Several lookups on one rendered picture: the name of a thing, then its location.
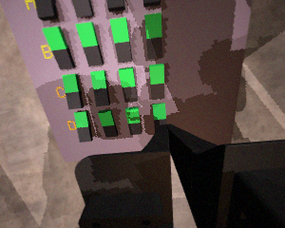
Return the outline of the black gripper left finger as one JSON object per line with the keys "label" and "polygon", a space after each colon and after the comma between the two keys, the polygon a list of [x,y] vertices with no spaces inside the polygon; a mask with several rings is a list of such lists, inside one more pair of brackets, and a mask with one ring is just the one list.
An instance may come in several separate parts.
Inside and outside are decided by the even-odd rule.
{"label": "black gripper left finger", "polygon": [[173,223],[169,133],[161,124],[142,151],[85,157],[75,167],[85,203],[91,196],[158,192],[164,222]]}

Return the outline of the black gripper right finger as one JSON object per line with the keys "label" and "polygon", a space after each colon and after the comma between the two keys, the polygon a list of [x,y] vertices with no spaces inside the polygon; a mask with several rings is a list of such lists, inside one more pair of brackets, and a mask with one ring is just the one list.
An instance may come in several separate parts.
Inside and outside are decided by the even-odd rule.
{"label": "black gripper right finger", "polygon": [[226,228],[236,172],[285,168],[285,140],[216,145],[166,126],[170,154],[197,228]]}

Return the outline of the mauve switch panel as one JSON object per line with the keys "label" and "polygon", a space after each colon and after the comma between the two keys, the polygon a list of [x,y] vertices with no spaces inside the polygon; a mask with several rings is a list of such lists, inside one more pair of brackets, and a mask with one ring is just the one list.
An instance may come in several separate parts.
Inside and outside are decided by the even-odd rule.
{"label": "mauve switch panel", "polygon": [[0,0],[65,162],[161,124],[231,143],[253,0]]}

